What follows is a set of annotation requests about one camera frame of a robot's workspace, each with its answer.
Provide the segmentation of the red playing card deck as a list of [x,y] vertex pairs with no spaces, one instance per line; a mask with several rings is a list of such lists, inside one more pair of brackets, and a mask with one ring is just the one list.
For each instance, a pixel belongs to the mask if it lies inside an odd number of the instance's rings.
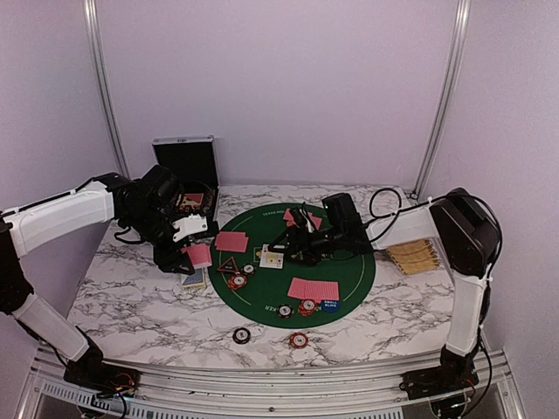
[[207,268],[212,266],[210,246],[208,244],[193,244],[183,248],[183,254],[190,258],[195,269]]

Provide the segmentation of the red card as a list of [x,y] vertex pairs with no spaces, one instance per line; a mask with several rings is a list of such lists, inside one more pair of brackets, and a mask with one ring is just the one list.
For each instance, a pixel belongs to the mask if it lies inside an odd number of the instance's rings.
[[321,284],[319,281],[293,278],[287,296],[293,299],[311,299],[321,301]]
[[314,227],[317,230],[319,230],[321,228],[322,219],[320,217],[317,217],[317,216],[313,215],[312,213],[309,214],[309,217],[310,217]]
[[284,216],[283,216],[283,220],[286,222],[291,222],[293,221],[293,214],[291,213],[290,209],[287,209]]
[[249,238],[247,236],[226,236],[220,241],[221,251],[245,253]]
[[215,246],[218,251],[246,252],[248,237],[244,232],[220,231],[216,236]]
[[314,283],[314,297],[322,300],[339,300],[339,284],[337,282],[317,281]]

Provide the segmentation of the black red triangular dealer button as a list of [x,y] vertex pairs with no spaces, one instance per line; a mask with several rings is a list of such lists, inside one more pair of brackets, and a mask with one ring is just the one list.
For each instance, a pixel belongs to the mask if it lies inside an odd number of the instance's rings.
[[229,257],[217,268],[217,272],[239,274],[240,269],[238,268],[238,265],[235,261],[235,258],[234,257]]

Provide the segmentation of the blue small blind button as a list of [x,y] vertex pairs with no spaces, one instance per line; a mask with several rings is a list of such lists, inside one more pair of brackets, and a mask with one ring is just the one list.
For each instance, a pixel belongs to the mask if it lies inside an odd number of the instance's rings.
[[321,310],[325,313],[336,313],[341,309],[340,300],[322,300]]

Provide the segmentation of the red beige 5 chip stack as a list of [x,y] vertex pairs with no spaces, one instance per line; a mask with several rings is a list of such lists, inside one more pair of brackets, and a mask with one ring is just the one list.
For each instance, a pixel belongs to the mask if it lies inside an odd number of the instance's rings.
[[302,349],[308,345],[308,337],[304,333],[293,333],[289,338],[292,348]]

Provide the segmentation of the black orange 100 chip stack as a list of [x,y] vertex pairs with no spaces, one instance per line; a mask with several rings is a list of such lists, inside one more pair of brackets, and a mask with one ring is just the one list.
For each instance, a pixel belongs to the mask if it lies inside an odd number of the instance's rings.
[[232,339],[235,343],[239,345],[244,345],[250,341],[251,333],[247,328],[239,327],[234,330]]

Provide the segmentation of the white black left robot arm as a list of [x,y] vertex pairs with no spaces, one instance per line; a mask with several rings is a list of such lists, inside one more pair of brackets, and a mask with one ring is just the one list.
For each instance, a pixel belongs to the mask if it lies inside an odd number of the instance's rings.
[[185,249],[207,229],[203,216],[181,211],[183,185],[155,165],[130,179],[115,172],[94,176],[76,188],[1,213],[1,311],[31,335],[58,350],[91,388],[104,388],[110,369],[99,347],[54,308],[26,277],[24,259],[46,246],[95,226],[117,222],[150,244],[160,271],[191,274]]

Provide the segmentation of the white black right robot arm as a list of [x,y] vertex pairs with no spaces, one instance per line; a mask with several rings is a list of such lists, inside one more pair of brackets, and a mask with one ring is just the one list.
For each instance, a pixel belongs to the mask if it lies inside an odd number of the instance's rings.
[[502,230],[492,209],[463,188],[390,214],[374,215],[368,222],[362,220],[347,193],[324,198],[322,206],[328,229],[318,229],[303,208],[291,208],[291,226],[269,244],[269,251],[314,266],[323,255],[335,251],[365,255],[420,239],[441,243],[454,300],[450,332],[439,364],[430,372],[438,389],[454,389],[473,371],[490,304],[492,272],[502,249]]

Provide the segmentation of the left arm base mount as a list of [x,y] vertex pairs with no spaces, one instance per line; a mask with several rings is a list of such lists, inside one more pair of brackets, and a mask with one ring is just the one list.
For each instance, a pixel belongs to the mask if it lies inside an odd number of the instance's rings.
[[95,390],[101,398],[108,398],[110,395],[133,395],[140,377],[141,374],[136,369],[105,362],[92,367],[82,367],[69,362],[64,373],[66,382]]

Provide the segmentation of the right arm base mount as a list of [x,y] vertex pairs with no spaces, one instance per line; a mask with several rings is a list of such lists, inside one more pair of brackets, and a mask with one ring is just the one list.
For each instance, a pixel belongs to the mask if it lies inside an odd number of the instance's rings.
[[475,371],[455,374],[442,367],[430,367],[402,374],[399,388],[410,400],[443,395],[477,385],[480,379]]

